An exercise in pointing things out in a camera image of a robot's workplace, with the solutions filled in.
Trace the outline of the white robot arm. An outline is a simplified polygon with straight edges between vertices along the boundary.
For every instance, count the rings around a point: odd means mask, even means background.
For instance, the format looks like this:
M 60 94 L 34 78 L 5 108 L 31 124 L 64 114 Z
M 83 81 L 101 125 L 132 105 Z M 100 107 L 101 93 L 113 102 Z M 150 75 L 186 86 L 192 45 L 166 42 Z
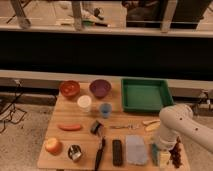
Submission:
M 167 106 L 159 112 L 160 126 L 153 141 L 159 150 L 171 151 L 179 134 L 184 134 L 213 153 L 213 129 L 193 120 L 193 110 L 186 104 Z

